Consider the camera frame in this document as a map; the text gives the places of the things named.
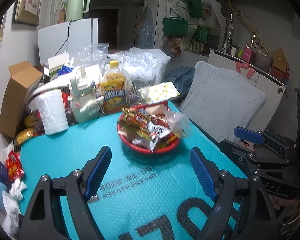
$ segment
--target red bowl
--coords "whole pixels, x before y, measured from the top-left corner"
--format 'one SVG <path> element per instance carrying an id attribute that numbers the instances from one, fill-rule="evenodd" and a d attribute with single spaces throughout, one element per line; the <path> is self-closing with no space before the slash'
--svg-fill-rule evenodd
<path id="1" fill-rule="evenodd" d="M 152 105 L 143 105 L 143 106 L 133 106 L 133 108 L 135 109 L 140 109 L 140 108 L 145 108 L 145 107 L 148 107 L 148 106 L 157 106 L 157 105 L 165 105 L 168 107 L 168 101 L 164 101 L 164 102 L 160 102 L 160 103 L 156 103 L 156 104 L 152 104 Z M 122 114 L 120 117 L 119 117 L 119 120 L 121 120 L 122 118 L 124 117 L 124 114 Z M 120 129 L 120 125 L 117 124 L 117 131 Z M 162 148 L 162 149 L 158 149 L 158 150 L 154 150 L 153 152 L 151 152 L 149 149 L 147 148 L 144 148 L 144 147 L 140 147 L 138 145 L 135 145 L 133 144 L 132 142 L 128 141 L 127 138 L 125 138 L 125 136 L 122 136 L 121 134 L 118 134 L 120 139 L 123 141 L 123 143 L 125 145 L 127 145 L 129 148 L 137 151 L 137 152 L 140 152 L 140 153 L 143 153 L 143 154 L 163 154 L 163 153 L 167 153 L 171 150 L 173 150 L 174 148 L 176 148 L 178 146 L 178 144 L 180 143 L 180 138 L 175 138 L 170 144 L 169 146 L 165 147 L 165 148 Z"/>

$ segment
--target teal table mat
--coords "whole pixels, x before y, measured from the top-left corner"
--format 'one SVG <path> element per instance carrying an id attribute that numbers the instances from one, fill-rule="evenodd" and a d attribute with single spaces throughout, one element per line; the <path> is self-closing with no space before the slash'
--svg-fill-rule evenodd
<path id="1" fill-rule="evenodd" d="M 178 111 L 171 102 L 169 107 Z M 98 190 L 99 200 L 89 203 L 105 239 L 193 239 L 191 235 L 201 230 L 207 220 L 201 210 L 205 205 L 212 207 L 213 202 L 204 194 L 191 168 L 190 150 L 199 147 L 219 169 L 227 169 L 237 177 L 246 176 L 192 124 L 192 136 L 182 139 L 173 151 L 165 155 L 141 155 L 120 140 L 116 129 L 120 115 L 78 124 L 56 135 L 39 136 L 22 146 L 21 162 L 28 187 L 20 203 L 22 214 L 40 176 L 67 176 L 107 145 L 112 151 L 111 164 Z M 61 197 L 61 204 L 69 236 L 77 240 L 66 197 Z M 234 224 L 230 218 L 229 225 L 234 227 Z"/>

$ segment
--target metal screw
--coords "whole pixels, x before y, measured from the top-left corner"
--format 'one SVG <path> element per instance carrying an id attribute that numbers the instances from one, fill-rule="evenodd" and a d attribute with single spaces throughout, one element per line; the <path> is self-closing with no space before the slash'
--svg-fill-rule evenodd
<path id="1" fill-rule="evenodd" d="M 259 176 L 253 175 L 253 176 L 252 176 L 252 179 L 253 179 L 254 181 L 258 181 L 258 180 L 259 180 Z"/>
<path id="2" fill-rule="evenodd" d="M 226 171 L 226 170 L 222 170 L 222 171 L 220 171 L 220 174 L 221 174 L 222 177 L 226 177 L 226 176 L 229 175 L 229 172 Z"/>
<path id="3" fill-rule="evenodd" d="M 74 170 L 74 171 L 72 172 L 72 175 L 78 177 L 78 176 L 80 176 L 81 173 L 82 173 L 81 170 Z"/>
<path id="4" fill-rule="evenodd" d="M 48 178 L 49 178 L 48 175 L 43 175 L 43 176 L 41 176 L 40 180 L 41 181 L 46 181 Z"/>

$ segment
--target wall outlet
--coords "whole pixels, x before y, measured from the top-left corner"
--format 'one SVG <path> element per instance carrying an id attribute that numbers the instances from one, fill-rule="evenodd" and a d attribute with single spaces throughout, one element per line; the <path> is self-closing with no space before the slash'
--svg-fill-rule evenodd
<path id="1" fill-rule="evenodd" d="M 300 77 L 297 77 L 296 81 L 300 85 Z"/>

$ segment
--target yellow smiley box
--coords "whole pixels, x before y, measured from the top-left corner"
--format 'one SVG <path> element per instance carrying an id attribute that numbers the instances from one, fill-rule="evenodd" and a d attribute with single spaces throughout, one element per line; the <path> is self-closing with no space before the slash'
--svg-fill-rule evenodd
<path id="1" fill-rule="evenodd" d="M 151 86 L 148 95 L 148 104 L 162 102 L 168 99 L 174 99 L 180 96 L 178 90 L 171 81 Z"/>

